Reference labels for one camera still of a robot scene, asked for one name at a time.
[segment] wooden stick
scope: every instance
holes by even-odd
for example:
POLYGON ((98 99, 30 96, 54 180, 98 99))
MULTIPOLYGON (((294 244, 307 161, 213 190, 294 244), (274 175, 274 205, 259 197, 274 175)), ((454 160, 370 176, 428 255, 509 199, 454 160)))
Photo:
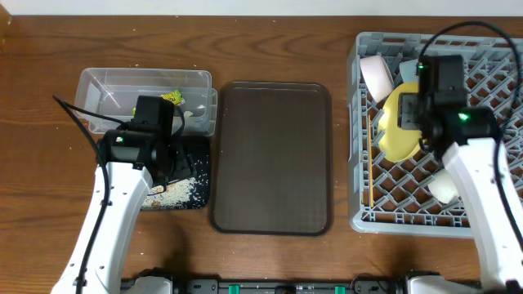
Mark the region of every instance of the wooden stick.
POLYGON ((369 153, 369 205, 374 207, 374 187, 373 187, 373 146, 372 146, 372 126, 370 125, 370 114, 367 117, 367 152, 369 153))

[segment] clear plastic container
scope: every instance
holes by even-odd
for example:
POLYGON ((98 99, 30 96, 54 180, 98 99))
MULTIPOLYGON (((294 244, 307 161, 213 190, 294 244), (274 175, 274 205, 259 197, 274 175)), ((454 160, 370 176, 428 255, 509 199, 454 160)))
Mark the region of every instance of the clear plastic container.
MULTIPOLYGON (((214 133, 211 121, 216 119, 217 105, 211 85, 211 74, 204 70, 90 68, 82 72, 74 105, 125 122, 131 120, 138 96, 160 96, 178 90, 186 101, 181 105, 186 116, 184 133, 210 136, 214 133)), ((118 126, 116 122, 75 114, 89 121, 89 131, 95 134, 118 126)), ((180 124, 180 118, 175 118, 172 131, 180 124)))

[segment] gray plastic crate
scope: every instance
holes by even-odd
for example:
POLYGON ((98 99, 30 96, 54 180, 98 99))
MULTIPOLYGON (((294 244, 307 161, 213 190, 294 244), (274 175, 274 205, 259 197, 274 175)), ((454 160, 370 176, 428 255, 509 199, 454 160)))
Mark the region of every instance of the gray plastic crate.
MULTIPOLYGON (((360 71, 360 58, 381 55, 387 62, 395 86, 402 83, 399 63, 417 59, 431 35, 410 33, 360 33, 347 58, 347 96, 351 122, 349 157, 349 217, 351 227, 364 233, 410 234, 470 238, 467 216, 461 201, 449 204, 432 197, 427 185, 441 165, 432 154, 419 152, 400 163, 390 163, 378 148, 383 133, 377 133, 382 103, 368 95, 360 71), (374 205, 366 201, 369 192, 367 117, 373 146, 374 205)), ((519 52, 523 40, 514 39, 519 52)), ((470 105, 490 106, 499 121, 510 104, 516 66, 510 48, 501 38, 441 36, 428 47, 428 55, 461 54, 465 60, 465 87, 470 105)), ((518 194, 523 194, 523 106, 516 109, 504 141, 509 166, 518 194)))

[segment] white wall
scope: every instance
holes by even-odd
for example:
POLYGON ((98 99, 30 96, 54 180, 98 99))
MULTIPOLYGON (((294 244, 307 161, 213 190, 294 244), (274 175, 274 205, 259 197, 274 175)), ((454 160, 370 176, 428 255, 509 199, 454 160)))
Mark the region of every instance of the white wall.
POLYGON ((16 15, 523 16, 523 0, 0 0, 16 15))

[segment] dark brown tray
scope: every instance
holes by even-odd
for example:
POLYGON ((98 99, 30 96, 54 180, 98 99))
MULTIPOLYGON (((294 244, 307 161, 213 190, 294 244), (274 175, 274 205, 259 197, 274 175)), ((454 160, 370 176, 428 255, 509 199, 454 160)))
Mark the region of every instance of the dark brown tray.
POLYGON ((211 223, 226 233, 325 233, 333 212, 327 89, 233 82, 221 102, 211 223))

